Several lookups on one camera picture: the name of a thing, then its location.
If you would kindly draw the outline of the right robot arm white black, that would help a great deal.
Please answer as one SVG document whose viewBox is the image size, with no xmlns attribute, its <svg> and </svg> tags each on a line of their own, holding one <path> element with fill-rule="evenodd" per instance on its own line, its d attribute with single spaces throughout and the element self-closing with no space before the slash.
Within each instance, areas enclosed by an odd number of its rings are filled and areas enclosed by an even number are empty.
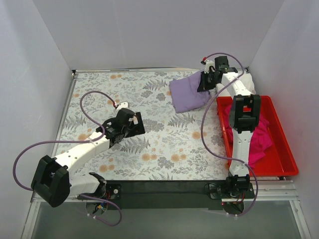
<svg viewBox="0 0 319 239">
<path fill-rule="evenodd" d="M 238 72 L 229 66 L 226 53 L 216 53 L 215 60 L 204 57 L 201 63 L 204 70 L 200 74 L 198 92 L 213 89 L 221 83 L 223 88 L 216 93 L 219 96 L 227 91 L 232 97 L 229 125 L 233 133 L 232 156 L 228 176 L 225 180 L 208 184 L 208 192 L 213 199 L 229 198 L 239 202 L 247 196 L 253 196 L 250 176 L 254 174 L 249 166 L 249 151 L 253 132 L 259 124 L 261 96 L 253 94 L 240 78 L 244 71 Z"/>
</svg>

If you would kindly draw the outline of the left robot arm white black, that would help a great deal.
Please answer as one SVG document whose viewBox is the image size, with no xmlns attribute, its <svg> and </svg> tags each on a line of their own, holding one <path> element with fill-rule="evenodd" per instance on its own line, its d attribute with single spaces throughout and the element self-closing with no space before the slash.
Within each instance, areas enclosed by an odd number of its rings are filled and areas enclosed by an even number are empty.
<svg viewBox="0 0 319 239">
<path fill-rule="evenodd" d="M 145 134 L 141 113 L 128 108 L 118 110 L 114 118 L 98 126 L 84 143 L 60 155 L 42 157 L 31 183 L 32 190 L 53 208 L 70 196 L 103 198 L 107 184 L 104 177 L 94 172 L 75 176 L 75 172 L 124 138 L 141 134 Z"/>
</svg>

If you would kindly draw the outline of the purple t shirt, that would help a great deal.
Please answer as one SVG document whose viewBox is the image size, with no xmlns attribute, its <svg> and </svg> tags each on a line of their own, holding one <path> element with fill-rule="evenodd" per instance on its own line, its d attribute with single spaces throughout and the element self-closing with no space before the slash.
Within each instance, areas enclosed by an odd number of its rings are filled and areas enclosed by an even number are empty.
<svg viewBox="0 0 319 239">
<path fill-rule="evenodd" d="M 184 113 L 200 108 L 211 99 L 209 91 L 198 92 L 197 88 L 200 84 L 200 76 L 202 71 L 183 79 L 172 80 L 169 83 L 171 92 L 172 105 L 176 113 Z"/>
</svg>

